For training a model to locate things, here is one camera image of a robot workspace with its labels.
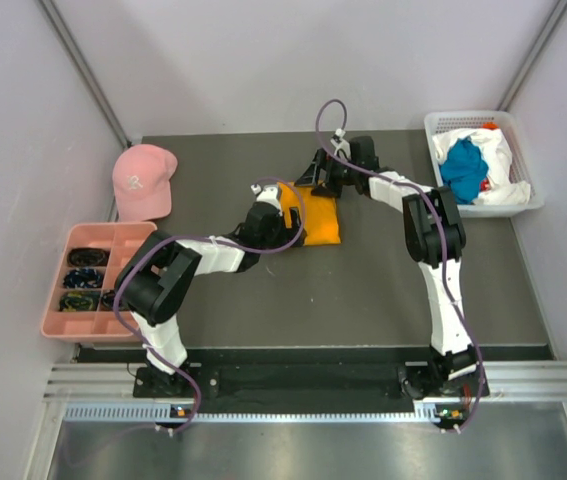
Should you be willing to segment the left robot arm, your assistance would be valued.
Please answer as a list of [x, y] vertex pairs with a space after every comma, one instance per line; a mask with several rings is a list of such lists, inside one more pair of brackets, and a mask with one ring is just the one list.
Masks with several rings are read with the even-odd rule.
[[265, 254], [282, 252], [305, 237], [303, 210], [255, 202], [245, 220], [225, 236], [177, 237], [152, 232], [115, 282], [113, 310], [124, 306], [137, 326], [122, 324], [141, 339], [155, 384], [168, 396], [189, 387], [190, 374], [181, 366], [187, 351], [181, 341], [177, 313], [197, 276], [242, 273]]

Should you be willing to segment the orange t shirt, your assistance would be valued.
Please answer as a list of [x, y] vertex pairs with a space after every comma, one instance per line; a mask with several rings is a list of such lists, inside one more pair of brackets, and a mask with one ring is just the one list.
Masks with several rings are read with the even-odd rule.
[[311, 187], [297, 187], [303, 200], [301, 204], [297, 195], [284, 183], [279, 182], [280, 203], [286, 228], [291, 236], [295, 233], [291, 211], [296, 209], [301, 214], [301, 205], [305, 213], [301, 216], [304, 221], [304, 233], [297, 241], [297, 246], [322, 246], [340, 244], [337, 204], [334, 198], [319, 197], [312, 194]]

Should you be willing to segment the pink baseball cap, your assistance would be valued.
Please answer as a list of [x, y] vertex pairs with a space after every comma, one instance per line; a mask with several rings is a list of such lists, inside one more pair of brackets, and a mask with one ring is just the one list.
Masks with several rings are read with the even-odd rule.
[[170, 151], [151, 144], [133, 145], [116, 160], [112, 183], [121, 222], [142, 222], [171, 213], [171, 179], [178, 166]]

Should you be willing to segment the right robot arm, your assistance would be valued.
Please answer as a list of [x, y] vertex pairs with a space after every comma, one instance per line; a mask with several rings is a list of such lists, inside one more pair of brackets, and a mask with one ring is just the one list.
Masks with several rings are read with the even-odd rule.
[[403, 216], [405, 243], [426, 284], [432, 334], [428, 373], [407, 384], [450, 396], [477, 370], [475, 342], [465, 324], [460, 289], [462, 250], [466, 233], [452, 191], [427, 187], [396, 171], [382, 169], [369, 136], [345, 138], [342, 129], [320, 148], [310, 166], [295, 182], [318, 197], [338, 198], [353, 186], [367, 198], [383, 203]]

